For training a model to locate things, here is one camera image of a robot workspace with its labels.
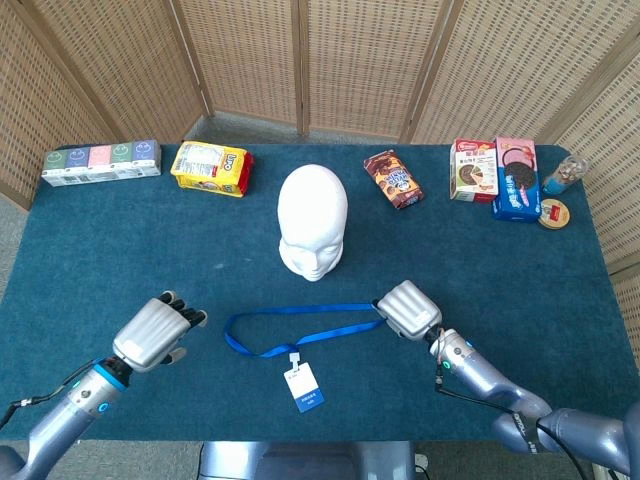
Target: robotic arm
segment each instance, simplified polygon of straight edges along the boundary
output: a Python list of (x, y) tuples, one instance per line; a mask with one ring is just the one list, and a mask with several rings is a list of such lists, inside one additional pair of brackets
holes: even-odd
[[(640, 402), (631, 407), (624, 422), (579, 410), (553, 410), (542, 398), (502, 375), (454, 329), (444, 326), (438, 307), (409, 280), (374, 305), (400, 336), (427, 342), (437, 359), (436, 391), (505, 412), (493, 422), (493, 431), (509, 450), (538, 453), (566, 448), (640, 480)], [(446, 390), (442, 367), (476, 398)]]
[[(51, 469), (89, 426), (129, 387), (133, 372), (145, 373), (159, 364), (172, 364), (186, 354), (174, 348), (188, 330), (207, 321), (206, 312), (185, 309), (175, 293), (164, 292), (142, 307), (113, 341), (115, 356), (90, 362), (71, 375), (50, 396), (59, 393), (66, 383), (87, 368), (64, 399), (45, 416), (29, 434), (26, 462), (9, 447), (0, 447), (0, 479), (39, 480)], [(47, 397), (14, 402), (3, 423), (22, 406), (40, 403)]]

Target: woven panel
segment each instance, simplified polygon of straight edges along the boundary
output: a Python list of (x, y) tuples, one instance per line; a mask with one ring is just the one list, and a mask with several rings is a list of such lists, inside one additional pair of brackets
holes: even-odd
[(202, 111), (163, 2), (34, 4), (127, 139), (181, 140)]
[(311, 126), (398, 136), (440, 0), (310, 0)]
[(296, 121), (289, 0), (184, 0), (215, 108)]
[(636, 365), (640, 368), (640, 276), (614, 283), (613, 289), (618, 297)]
[(7, 2), (0, 2), (0, 183), (28, 208), (44, 152), (103, 134)]
[(466, 1), (413, 141), (535, 137), (639, 13), (635, 0)]
[(558, 143), (585, 155), (584, 184), (607, 263), (640, 253), (640, 55)]

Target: white mannequin head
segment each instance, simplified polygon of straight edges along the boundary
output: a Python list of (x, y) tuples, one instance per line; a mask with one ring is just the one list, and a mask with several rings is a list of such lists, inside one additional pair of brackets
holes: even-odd
[(294, 273), (320, 280), (342, 256), (347, 194), (328, 168), (305, 165), (286, 178), (278, 199), (280, 257)]

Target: gray floor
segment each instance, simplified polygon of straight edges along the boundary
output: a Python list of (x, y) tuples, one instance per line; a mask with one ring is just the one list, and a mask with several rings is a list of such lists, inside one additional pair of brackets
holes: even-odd
[[(322, 132), (314, 132), (302, 138), (297, 135), (295, 128), (290, 126), (224, 113), (219, 113), (215, 118), (201, 119), (187, 138), (227, 145), (390, 142), (385, 138)], [(7, 201), (0, 200), (0, 296), (4, 293), (8, 275), (13, 266), (25, 220), (26, 215)], [(0, 396), (0, 402), (8, 400), (10, 399)], [(13, 421), (20, 421), (20, 415), (16, 415)], [(24, 442), (12, 442), (11, 445), (21, 453), (26, 453)], [(49, 478), (54, 480), (194, 479), (199, 448), (200, 444), (195, 442), (83, 440), (69, 451)], [(419, 445), (418, 451), (429, 458), (429, 474), (432, 480), (579, 478), (573, 465), (561, 455), (535, 457), (515, 455), (505, 451), (495, 442), (428, 442)]]

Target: blue tablecloth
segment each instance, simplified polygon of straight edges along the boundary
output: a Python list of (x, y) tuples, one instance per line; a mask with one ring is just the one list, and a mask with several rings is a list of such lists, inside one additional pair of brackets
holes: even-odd
[[(381, 146), (250, 145), (243, 199), (182, 190), (169, 174), (92, 185), (42, 185), (0, 308), (0, 405), (42, 394), (90, 358), (149, 297), (176, 290), (210, 314), (176, 365), (132, 377), (88, 438), (141, 440), (428, 440), (490, 438), (495, 412), (434, 392), (427, 348), (386, 326), (303, 347), (326, 403), (298, 413), (286, 356), (243, 357), (224, 342), (226, 318), (258, 307), (366, 302), (411, 279), (447, 325), (498, 369), (554, 407), (621, 416), (638, 397), (629, 341), (582, 185), (562, 196), (559, 231), (494, 220), (487, 204), (448, 198), (448, 146), (397, 146), (425, 190), (396, 211), (362, 168)], [(566, 155), (537, 149), (541, 174)], [(344, 255), (317, 283), (278, 255), (278, 192), (296, 167), (318, 163), (349, 199)], [(254, 317), (235, 333), (253, 349), (373, 314)], [(452, 376), (452, 389), (464, 391)], [(19, 411), (0, 432), (24, 438), (47, 410)]]

